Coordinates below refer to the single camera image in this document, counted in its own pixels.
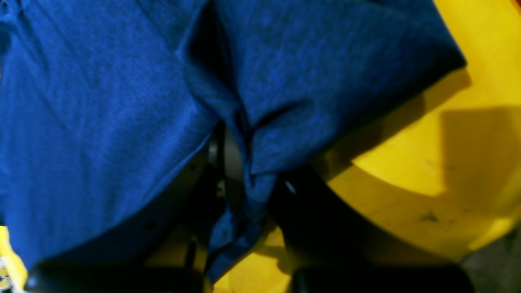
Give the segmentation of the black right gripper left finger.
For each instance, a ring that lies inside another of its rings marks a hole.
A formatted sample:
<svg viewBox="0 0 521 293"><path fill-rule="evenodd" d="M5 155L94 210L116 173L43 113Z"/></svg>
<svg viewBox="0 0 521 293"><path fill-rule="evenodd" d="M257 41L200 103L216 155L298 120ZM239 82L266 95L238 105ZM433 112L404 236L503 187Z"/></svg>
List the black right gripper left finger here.
<svg viewBox="0 0 521 293"><path fill-rule="evenodd" d="M207 249L228 195L223 123L144 208L34 265L27 293L208 293Z"/></svg>

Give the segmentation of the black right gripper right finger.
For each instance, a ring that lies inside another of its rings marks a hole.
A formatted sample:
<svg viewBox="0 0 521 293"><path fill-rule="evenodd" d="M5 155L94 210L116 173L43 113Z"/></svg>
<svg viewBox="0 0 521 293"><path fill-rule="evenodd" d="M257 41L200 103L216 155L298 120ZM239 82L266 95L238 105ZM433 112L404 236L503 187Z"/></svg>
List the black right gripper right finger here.
<svg viewBox="0 0 521 293"><path fill-rule="evenodd" d="M376 265L363 253L370 223L310 166L278 176L268 203L291 268L289 293L473 293L457 265Z"/></svg>

